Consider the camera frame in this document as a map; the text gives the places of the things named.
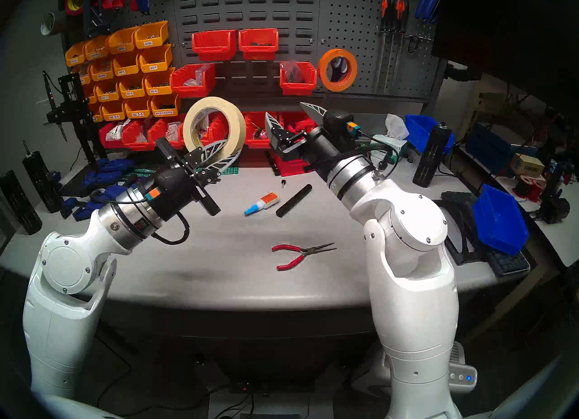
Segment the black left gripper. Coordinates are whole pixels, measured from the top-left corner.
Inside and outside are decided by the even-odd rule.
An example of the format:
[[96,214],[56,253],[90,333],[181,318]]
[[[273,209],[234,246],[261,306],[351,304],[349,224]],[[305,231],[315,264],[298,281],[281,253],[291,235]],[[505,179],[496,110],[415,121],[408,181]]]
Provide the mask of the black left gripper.
[[[157,139],[155,144],[168,166],[145,179],[144,204],[163,221],[168,221],[192,202],[200,203],[209,215],[217,215],[221,210],[205,186],[216,183],[218,173],[221,176],[239,174],[241,150],[225,158],[222,150],[227,139],[223,139],[180,156],[164,137]],[[216,162],[202,168],[205,161]]]

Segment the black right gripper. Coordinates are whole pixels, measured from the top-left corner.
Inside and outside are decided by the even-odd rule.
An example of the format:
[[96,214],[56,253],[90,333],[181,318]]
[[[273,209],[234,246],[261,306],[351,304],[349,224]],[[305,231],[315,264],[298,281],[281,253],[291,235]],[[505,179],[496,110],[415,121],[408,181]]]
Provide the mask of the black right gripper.
[[[300,102],[301,109],[310,118],[323,118],[327,110],[319,105]],[[309,170],[328,173],[345,160],[344,125],[323,125],[310,133],[298,134],[285,130],[277,115],[265,112],[265,132],[274,153],[283,162],[302,160]]]

